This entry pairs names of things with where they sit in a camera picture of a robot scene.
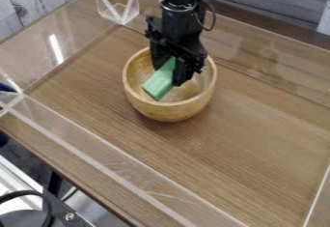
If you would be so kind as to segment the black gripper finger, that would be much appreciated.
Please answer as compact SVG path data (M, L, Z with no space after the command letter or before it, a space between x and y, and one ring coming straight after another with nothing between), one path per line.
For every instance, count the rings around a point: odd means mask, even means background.
M172 72L172 84L180 87L188 80L192 79L194 73L202 72L202 62L195 59L175 59L175 68Z
M174 56L174 50L168 41L150 41L151 59L154 69L158 70L167 60Z

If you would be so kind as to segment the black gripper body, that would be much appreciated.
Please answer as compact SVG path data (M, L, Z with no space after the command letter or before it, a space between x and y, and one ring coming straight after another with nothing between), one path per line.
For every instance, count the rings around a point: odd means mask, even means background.
M207 57L200 42L200 34L206 29L204 4L195 0L192 3L174 4L160 0L162 15L146 17L147 28L144 36L151 41L168 41L174 50L174 58L195 59L202 62Z

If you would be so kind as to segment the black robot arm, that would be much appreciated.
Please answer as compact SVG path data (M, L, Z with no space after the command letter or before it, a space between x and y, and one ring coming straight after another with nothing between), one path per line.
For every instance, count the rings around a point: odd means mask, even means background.
M203 31L215 25L215 12L204 0L160 0L162 15L146 17L144 36L150 40L154 69L174 58L171 82L180 87L202 73L207 51L200 41Z

